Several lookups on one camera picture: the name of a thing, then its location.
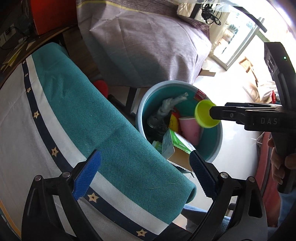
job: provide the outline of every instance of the black cable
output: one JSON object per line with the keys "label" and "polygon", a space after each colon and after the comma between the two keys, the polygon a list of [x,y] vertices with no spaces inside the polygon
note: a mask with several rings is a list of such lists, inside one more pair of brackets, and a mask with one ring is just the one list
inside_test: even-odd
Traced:
{"label": "black cable", "polygon": [[206,22],[207,24],[215,23],[215,24],[217,24],[217,25],[221,25],[221,21],[220,21],[220,19],[217,17],[218,12],[217,12],[216,15],[214,14],[213,4],[209,4],[209,3],[204,4],[204,5],[202,5],[202,6],[200,7],[200,9],[202,10],[201,16],[202,16],[202,18],[205,20],[205,22]]}
{"label": "black cable", "polygon": [[10,47],[10,48],[5,49],[5,48],[0,47],[0,49],[2,49],[2,50],[10,50],[10,49],[14,49],[14,48],[15,47]]}
{"label": "black cable", "polygon": [[222,12],[221,11],[217,11],[217,14],[215,16],[218,18],[218,20],[220,22],[220,18],[222,16]]}

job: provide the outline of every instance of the tiled floor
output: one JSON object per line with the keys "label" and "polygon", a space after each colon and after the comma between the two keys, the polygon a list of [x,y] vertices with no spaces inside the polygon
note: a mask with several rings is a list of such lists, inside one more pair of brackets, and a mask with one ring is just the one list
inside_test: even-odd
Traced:
{"label": "tiled floor", "polygon": [[[224,105],[226,102],[251,102],[252,100],[242,88],[243,81],[248,76],[242,67],[235,63],[228,71],[222,69],[213,60],[207,59],[203,66],[204,69],[216,72],[215,77],[199,76],[194,86],[201,89],[216,104]],[[136,112],[139,102],[147,89],[142,89],[137,100],[134,112]],[[110,87],[110,94],[125,104],[128,87]],[[222,121],[223,140],[220,152],[213,164],[218,171],[225,171],[233,178],[246,179],[248,176],[255,175],[257,170],[256,139],[257,132],[246,131],[244,126],[235,122]],[[189,180],[197,186],[196,197],[189,204],[208,210],[212,200],[207,198],[196,178],[187,175]],[[182,215],[174,221],[177,225],[185,227],[186,219]]]}

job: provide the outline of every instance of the paper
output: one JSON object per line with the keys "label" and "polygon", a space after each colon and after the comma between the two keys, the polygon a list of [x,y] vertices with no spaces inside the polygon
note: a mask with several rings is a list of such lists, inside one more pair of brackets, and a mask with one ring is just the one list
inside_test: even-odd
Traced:
{"label": "paper", "polygon": [[190,142],[170,129],[163,136],[162,156],[174,166],[192,172],[189,155],[193,150]]}
{"label": "paper", "polygon": [[18,49],[14,49],[4,60],[4,64],[11,64],[12,61],[16,59],[22,48],[24,47],[25,43],[22,43],[21,46],[19,46]]}
{"label": "paper", "polygon": [[31,45],[32,45],[33,43],[35,43],[35,41],[29,43],[28,46],[27,46],[27,48],[26,48],[26,50],[28,50],[28,49],[31,47]]}
{"label": "paper", "polygon": [[18,55],[20,54],[22,47],[20,47],[17,52],[12,56],[12,58],[9,60],[9,66],[11,67],[13,65],[13,63],[15,62],[16,58],[18,57]]}

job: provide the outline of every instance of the blue gripper pad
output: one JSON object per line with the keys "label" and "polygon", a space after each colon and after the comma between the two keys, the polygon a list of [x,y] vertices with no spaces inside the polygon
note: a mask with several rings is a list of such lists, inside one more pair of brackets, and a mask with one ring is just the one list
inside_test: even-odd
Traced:
{"label": "blue gripper pad", "polygon": [[80,174],[74,181],[74,188],[72,195],[77,201],[80,197],[83,197],[89,188],[96,172],[101,165],[101,152],[96,150],[88,163],[84,166]]}
{"label": "blue gripper pad", "polygon": [[200,182],[200,185],[202,186],[205,195],[207,197],[210,197],[214,201],[217,197],[216,180],[211,174],[208,167],[212,168],[213,170],[216,168],[212,163],[205,162],[196,150],[190,153],[189,163],[198,181]]}

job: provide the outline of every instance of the navy stripe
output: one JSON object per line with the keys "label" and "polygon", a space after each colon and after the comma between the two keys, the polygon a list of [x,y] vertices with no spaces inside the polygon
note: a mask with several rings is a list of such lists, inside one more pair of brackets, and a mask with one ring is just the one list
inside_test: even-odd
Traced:
{"label": "navy stripe", "polygon": [[[26,89],[27,98],[29,101],[30,109],[32,112],[32,118],[36,124],[38,132],[50,153],[52,159],[54,160],[57,167],[60,169],[61,172],[65,171],[72,171],[73,168],[65,159],[61,151],[58,149],[56,143],[54,142],[53,138],[51,137],[42,115],[38,109],[37,102],[34,96],[34,92],[32,90],[29,70],[27,66],[27,62],[22,62],[22,67],[24,71],[24,84]],[[156,234],[145,230],[142,226],[138,225],[137,223],[130,220],[128,217],[123,215],[113,206],[111,206],[107,201],[105,201],[98,193],[96,193],[91,187],[88,188],[84,198],[93,205],[100,213],[105,215],[108,219],[113,221],[115,224],[120,226],[121,228],[125,229],[129,233],[135,235],[136,237],[145,240],[151,241],[157,237]]]}

